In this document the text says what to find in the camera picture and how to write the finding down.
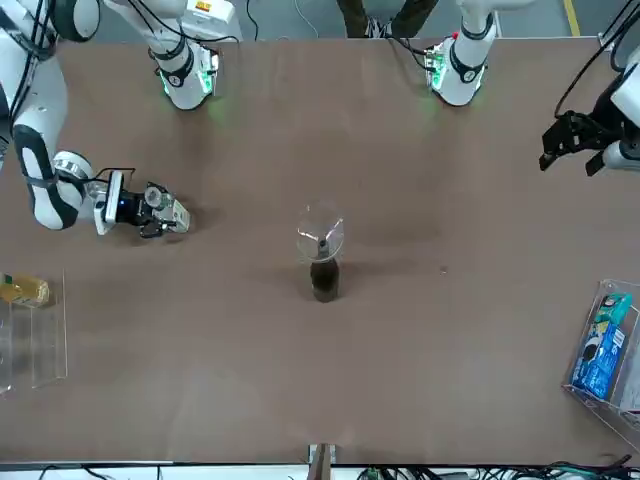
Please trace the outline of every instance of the blue package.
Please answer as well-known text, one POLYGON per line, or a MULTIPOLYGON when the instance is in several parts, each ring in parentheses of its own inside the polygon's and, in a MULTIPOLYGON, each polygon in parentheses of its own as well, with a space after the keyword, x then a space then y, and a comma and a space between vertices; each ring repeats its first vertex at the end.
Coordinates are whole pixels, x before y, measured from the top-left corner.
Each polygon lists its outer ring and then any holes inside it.
POLYGON ((618 326, 630 307, 629 294, 603 298, 573 371, 571 383, 602 400, 606 399, 624 345, 625 335, 618 326))

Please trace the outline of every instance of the transparent container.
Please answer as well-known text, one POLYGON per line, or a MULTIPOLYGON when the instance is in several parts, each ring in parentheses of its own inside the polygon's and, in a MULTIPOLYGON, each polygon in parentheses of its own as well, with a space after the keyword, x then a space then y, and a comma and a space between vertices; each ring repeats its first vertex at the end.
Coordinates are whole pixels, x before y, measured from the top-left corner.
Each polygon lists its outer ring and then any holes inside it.
POLYGON ((591 304, 587 321, 572 362, 567 369, 563 388, 594 415, 640 452, 640 285, 620 280, 602 280, 591 304), (625 335, 616 370, 603 399, 572 384, 573 372, 583 355, 589 329, 604 297, 611 293, 630 293, 632 305, 618 326, 625 335))
POLYGON ((328 262, 344 243, 344 218, 330 202, 313 202, 300 212, 298 250, 305 261, 328 262))
POLYGON ((30 308, 0 300, 0 394, 67 377, 64 271, 37 278, 49 284, 45 306, 30 308))
POLYGON ((13 385, 11 305, 0 301, 0 395, 13 385))

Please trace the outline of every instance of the person's leg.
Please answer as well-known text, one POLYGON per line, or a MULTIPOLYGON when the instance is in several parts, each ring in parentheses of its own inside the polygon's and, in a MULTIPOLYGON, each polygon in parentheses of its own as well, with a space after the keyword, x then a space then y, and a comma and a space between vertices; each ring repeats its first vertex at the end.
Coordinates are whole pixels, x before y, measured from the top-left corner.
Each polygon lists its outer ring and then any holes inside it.
POLYGON ((391 22, 394 37, 413 38, 424 25, 438 0, 406 0, 404 7, 391 22))
POLYGON ((367 37, 367 14, 364 11, 362 0, 337 0, 344 25, 347 27, 347 36, 351 38, 367 37))

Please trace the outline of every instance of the green led light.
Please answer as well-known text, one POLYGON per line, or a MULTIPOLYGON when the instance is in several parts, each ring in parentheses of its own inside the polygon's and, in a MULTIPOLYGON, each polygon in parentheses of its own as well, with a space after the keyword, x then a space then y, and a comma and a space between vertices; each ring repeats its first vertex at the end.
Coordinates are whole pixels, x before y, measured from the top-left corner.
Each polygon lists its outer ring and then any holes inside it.
POLYGON ((169 95, 169 89, 167 88, 167 82, 164 79, 164 75, 162 75, 162 73, 160 74, 160 80, 162 80, 162 88, 164 88, 164 93, 169 95))
POLYGON ((436 71, 433 72, 433 88, 434 90, 440 90, 442 87, 442 80, 444 79, 444 74, 447 73, 447 65, 441 63, 436 67, 436 71))
POLYGON ((213 78, 211 74, 200 72, 198 78, 200 79, 200 85, 202 85, 202 91, 207 95, 210 94, 213 91, 213 78))

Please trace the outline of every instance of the floor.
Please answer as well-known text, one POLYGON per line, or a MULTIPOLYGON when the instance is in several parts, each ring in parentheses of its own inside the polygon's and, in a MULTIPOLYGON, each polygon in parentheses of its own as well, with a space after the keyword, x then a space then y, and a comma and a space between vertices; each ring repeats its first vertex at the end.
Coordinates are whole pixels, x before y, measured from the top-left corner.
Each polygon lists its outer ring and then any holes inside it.
MULTIPOLYGON (((254 27, 246 14, 246 0, 231 0, 236 6, 245 39, 252 39, 254 27)), ((302 14, 317 29, 321 38, 344 37, 344 23, 335 0, 297 0, 302 14)), ((315 38, 313 29, 298 15, 294 0, 250 0, 253 17, 260 26, 259 40, 315 38)), ((623 0, 589 0, 622 4, 623 0)), ((403 0, 365 0, 367 12, 381 20, 391 18, 401 8, 403 0)), ((101 42, 139 42, 140 37, 128 24, 108 8, 102 9, 102 23, 96 39, 101 42)), ((502 12, 500 28, 506 37, 562 37, 571 31, 563 0, 538 0, 533 5, 515 12, 502 12)), ((440 0, 420 30, 419 37, 442 37, 460 26, 460 10, 453 0, 440 0)))

